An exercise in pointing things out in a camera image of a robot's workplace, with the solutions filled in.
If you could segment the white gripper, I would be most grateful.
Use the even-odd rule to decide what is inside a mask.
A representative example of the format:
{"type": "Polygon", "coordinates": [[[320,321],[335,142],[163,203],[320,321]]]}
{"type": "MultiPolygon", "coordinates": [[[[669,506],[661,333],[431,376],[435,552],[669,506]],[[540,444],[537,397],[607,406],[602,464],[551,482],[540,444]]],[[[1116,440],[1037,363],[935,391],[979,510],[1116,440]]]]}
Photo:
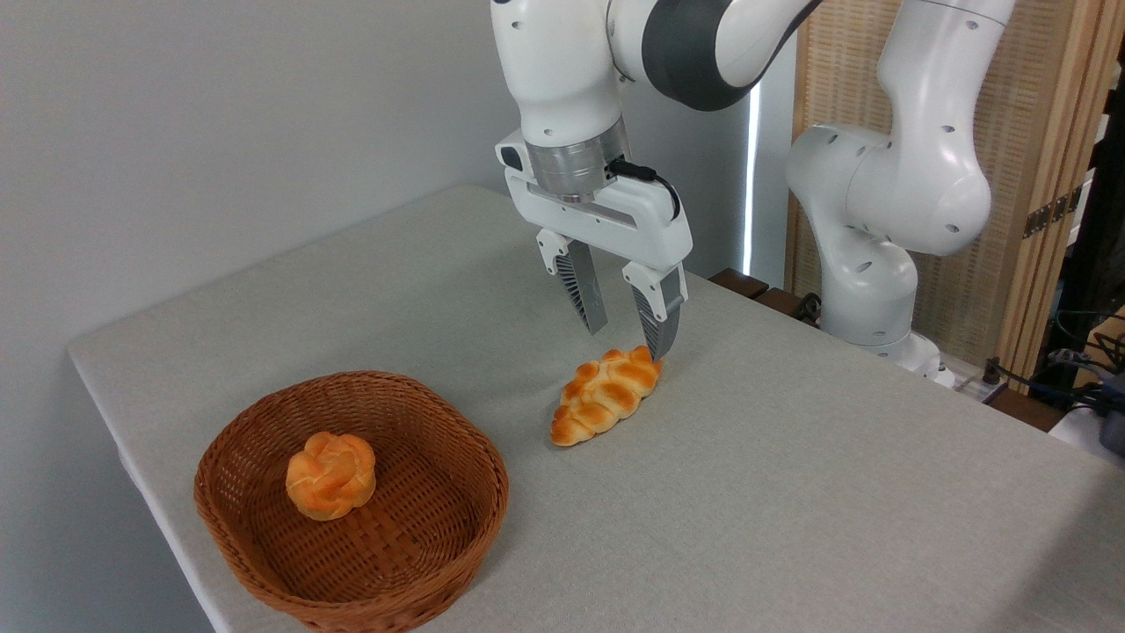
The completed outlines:
{"type": "Polygon", "coordinates": [[[634,261],[622,275],[631,286],[650,358],[666,356],[678,336],[680,306],[688,297],[680,263],[693,248],[686,212],[675,212],[667,187],[618,178],[588,201],[573,204],[538,186],[521,132],[511,132],[495,152],[519,215],[543,228],[537,244],[547,272],[562,282],[586,331],[595,335],[608,322],[590,244],[634,261]]]}

